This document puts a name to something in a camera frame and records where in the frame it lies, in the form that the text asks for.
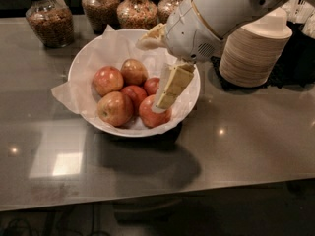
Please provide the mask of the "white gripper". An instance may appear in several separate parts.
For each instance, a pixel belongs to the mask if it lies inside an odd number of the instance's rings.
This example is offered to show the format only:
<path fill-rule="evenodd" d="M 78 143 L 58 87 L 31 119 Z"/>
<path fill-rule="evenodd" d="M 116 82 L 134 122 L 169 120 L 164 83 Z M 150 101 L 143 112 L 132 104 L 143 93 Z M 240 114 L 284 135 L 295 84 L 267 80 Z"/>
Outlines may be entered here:
<path fill-rule="evenodd" d="M 185 61 L 165 64 L 161 70 L 159 88 L 152 110 L 162 113 L 169 109 L 194 78 L 195 66 L 189 62 L 206 62 L 221 50 L 222 40 L 217 38 L 193 0 L 183 0 L 168 17 L 166 25 L 159 23 L 136 42 L 141 50 L 166 48 Z"/>

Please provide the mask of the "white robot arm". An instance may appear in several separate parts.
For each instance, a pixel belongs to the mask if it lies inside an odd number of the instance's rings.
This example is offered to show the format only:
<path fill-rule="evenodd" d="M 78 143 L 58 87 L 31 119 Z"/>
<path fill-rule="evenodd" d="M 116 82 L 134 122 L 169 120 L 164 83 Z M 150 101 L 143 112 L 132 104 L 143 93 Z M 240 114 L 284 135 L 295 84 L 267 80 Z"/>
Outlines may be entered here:
<path fill-rule="evenodd" d="M 168 109 L 192 80 L 194 65 L 221 49 L 234 31 L 277 9 L 287 0 L 183 0 L 164 24 L 158 24 L 137 42 L 142 50 L 165 48 L 177 58 L 166 68 L 153 112 Z M 315 0 L 305 0 L 315 5 Z"/>

